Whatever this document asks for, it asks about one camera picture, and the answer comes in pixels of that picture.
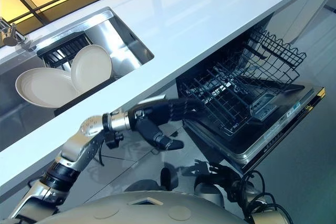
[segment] dish rack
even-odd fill
[[[228,136],[246,123],[262,123],[272,100],[299,74],[305,53],[252,28],[177,79],[180,96],[202,101],[208,122]]]
[[[76,54],[85,46],[92,45],[84,32],[76,32],[37,51],[46,67],[70,71]]]

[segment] stainless steel sink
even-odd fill
[[[15,90],[15,80],[28,69],[48,66],[37,56],[37,52],[77,32],[84,32],[93,44],[102,46],[110,54],[114,79],[68,103],[61,112],[154,58],[147,47],[109,8],[23,45],[17,53],[0,60],[0,151],[55,117],[53,109],[40,108],[24,101]],[[70,71],[70,65],[67,67],[64,64],[64,69]]]

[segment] open dishwasher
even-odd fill
[[[185,127],[241,173],[253,169],[324,97],[295,83],[305,57],[262,26],[247,30],[176,79],[179,97],[206,108]]]

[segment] tile floor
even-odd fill
[[[300,81],[325,86],[327,95],[257,169],[265,177],[267,190],[290,212],[294,223],[335,224],[336,14],[323,9],[295,46],[307,53],[299,67]],[[140,179],[158,182],[164,166],[176,171],[175,190],[192,193],[195,176],[207,170],[206,158],[181,124],[165,127],[167,134],[176,129],[176,138],[185,142],[182,150],[155,153],[137,133],[126,134],[119,149],[104,148],[105,167],[92,161],[61,210],[120,193]],[[0,204],[0,219],[10,213],[26,190]],[[225,207],[242,216],[237,205],[227,199]]]

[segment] kitchen counter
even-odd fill
[[[0,152],[0,195],[50,162],[91,115],[136,104],[292,0],[100,0],[28,35],[35,40],[109,6],[154,59]],[[0,62],[15,48],[0,49]]]

